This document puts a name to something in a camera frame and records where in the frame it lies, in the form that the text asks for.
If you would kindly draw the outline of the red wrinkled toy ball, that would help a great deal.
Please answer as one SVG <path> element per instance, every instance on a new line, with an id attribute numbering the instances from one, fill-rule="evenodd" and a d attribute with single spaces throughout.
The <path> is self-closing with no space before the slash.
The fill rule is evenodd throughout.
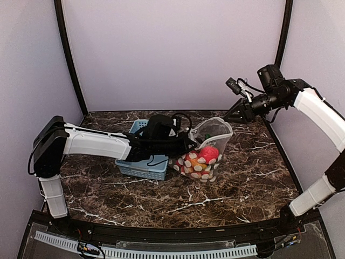
<path id="1" fill-rule="evenodd" d="M 205 146 L 199 152 L 199 163 L 214 163 L 219 156 L 219 151 L 214 146 Z"/>

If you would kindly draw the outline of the orange red toy mango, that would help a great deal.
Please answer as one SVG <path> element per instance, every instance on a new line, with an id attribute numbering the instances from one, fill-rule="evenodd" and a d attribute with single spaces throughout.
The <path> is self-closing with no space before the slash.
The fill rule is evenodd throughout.
<path id="1" fill-rule="evenodd" d="M 184 162 L 188 172 L 201 172 L 207 168 L 205 163 L 199 163 L 198 159 L 186 159 Z"/>

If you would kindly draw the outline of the polka dot zip bag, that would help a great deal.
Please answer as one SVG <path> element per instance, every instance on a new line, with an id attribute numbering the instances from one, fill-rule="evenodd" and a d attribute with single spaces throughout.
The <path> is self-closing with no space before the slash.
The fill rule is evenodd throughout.
<path id="1" fill-rule="evenodd" d="M 197 147 L 179 158 L 170 159 L 168 166 L 192 180 L 213 183 L 232 135 L 232 127 L 224 119 L 206 119 L 189 132 L 189 138 Z"/>

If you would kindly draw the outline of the light blue plastic basket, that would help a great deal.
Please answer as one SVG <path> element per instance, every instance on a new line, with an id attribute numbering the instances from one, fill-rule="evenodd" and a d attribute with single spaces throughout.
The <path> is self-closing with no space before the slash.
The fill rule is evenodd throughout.
<path id="1" fill-rule="evenodd" d="M 168 167 L 168 157 L 155 155 L 151 156 L 148 160 L 139 162 L 115 160 L 115 164 L 123 175 L 164 181 Z"/>

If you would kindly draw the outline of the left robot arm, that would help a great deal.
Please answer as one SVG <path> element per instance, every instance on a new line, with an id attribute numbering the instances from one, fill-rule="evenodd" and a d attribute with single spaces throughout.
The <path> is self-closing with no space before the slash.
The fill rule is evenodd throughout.
<path id="1" fill-rule="evenodd" d="M 140 162 L 157 155 L 169 159 L 185 155 L 197 148 L 189 131 L 181 130 L 184 113 L 172 116 L 152 115 L 145 126 L 133 133 L 111 133 L 79 127 L 54 116 L 33 142 L 27 172 L 38 178 L 54 225 L 64 235 L 76 231 L 76 223 L 68 217 L 60 178 L 65 155 L 83 154 Z"/>

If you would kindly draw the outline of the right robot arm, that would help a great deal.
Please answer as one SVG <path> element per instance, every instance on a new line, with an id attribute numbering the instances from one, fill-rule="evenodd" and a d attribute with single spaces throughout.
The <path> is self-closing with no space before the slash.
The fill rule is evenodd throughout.
<path id="1" fill-rule="evenodd" d="M 307 212 L 344 191 L 344 117 L 303 79 L 286 79 L 278 65 L 266 65 L 257 74 L 263 88 L 256 96 L 249 92 L 251 86 L 245 80 L 229 78 L 226 81 L 226 86 L 240 99 L 225 113 L 225 121 L 249 124 L 270 112 L 291 107 L 307 121 L 307 126 L 313 127 L 310 132 L 321 137 L 323 144 L 332 144 L 337 154 L 319 179 L 281 208 L 275 229 L 287 234 Z"/>

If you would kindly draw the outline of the right black frame post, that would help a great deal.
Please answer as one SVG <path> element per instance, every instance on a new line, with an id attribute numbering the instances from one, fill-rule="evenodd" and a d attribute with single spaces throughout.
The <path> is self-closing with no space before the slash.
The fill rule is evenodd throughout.
<path id="1" fill-rule="evenodd" d="M 281 68 L 282 60 L 285 53 L 285 47 L 287 43 L 289 26 L 291 22 L 292 10 L 293 10 L 293 0 L 285 0 L 284 15 L 282 19 L 280 37 L 279 37 L 277 52 L 276 52 L 275 61 L 274 61 L 274 64 L 277 65 L 278 68 Z"/>

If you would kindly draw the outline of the black frame post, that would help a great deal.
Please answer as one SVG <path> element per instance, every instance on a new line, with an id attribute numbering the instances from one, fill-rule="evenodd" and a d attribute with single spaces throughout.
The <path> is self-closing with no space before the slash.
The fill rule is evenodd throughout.
<path id="1" fill-rule="evenodd" d="M 293 0 L 285 0 L 284 15 L 282 19 L 280 37 L 279 37 L 277 52 L 276 52 L 275 61 L 274 61 L 274 64 L 277 65 L 278 68 L 281 68 L 282 60 L 285 53 L 285 47 L 287 43 L 289 26 L 291 22 L 292 10 L 293 10 Z"/>
<path id="2" fill-rule="evenodd" d="M 66 22 L 65 22 L 64 11 L 63 11 L 63 2 L 61 0 L 54 0 L 53 2 L 54 2 L 54 9 L 56 13 L 59 34 L 60 34 L 60 40 L 63 47 L 63 52 L 64 52 L 68 72 L 69 72 L 70 79 L 73 85 L 75 96 L 78 101 L 78 105 L 82 112 L 82 116 L 85 117 L 88 115 L 88 109 L 87 109 L 87 105 L 86 105 L 86 102 L 81 90 L 77 71 L 75 69 L 74 60 L 72 57 L 70 43 L 68 40 Z"/>

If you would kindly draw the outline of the left black frame post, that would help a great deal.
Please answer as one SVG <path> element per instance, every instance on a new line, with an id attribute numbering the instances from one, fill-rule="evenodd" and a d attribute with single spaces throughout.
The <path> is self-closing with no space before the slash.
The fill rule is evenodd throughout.
<path id="1" fill-rule="evenodd" d="M 70 79 L 73 85 L 75 96 L 78 101 L 78 105 L 82 112 L 82 116 L 85 117 L 88 115 L 88 109 L 87 109 L 87 105 L 86 105 L 86 102 L 81 90 L 77 71 L 75 69 L 74 60 L 72 57 L 70 43 L 68 40 L 66 22 L 65 22 L 64 11 L 63 11 L 63 2 L 61 0 L 54 0 L 53 2 L 54 2 L 54 9 L 56 13 L 59 34 L 60 34 L 60 40 L 63 47 L 63 52 L 64 52 L 68 72 L 69 72 Z"/>

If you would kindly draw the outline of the black front rail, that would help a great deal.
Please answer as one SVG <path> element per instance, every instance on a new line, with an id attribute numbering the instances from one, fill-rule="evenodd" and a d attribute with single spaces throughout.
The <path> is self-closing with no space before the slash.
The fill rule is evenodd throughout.
<path id="1" fill-rule="evenodd" d="M 264 243 L 277 241 L 282 236 L 277 230 L 279 219 L 205 228 L 142 228 L 124 227 L 105 223 L 91 223 L 71 217 L 54 220 L 49 214 L 33 210 L 26 225 L 23 241 L 32 236 L 34 227 L 72 238 L 95 243 L 116 241 L 196 243 L 235 240 L 237 243 Z"/>

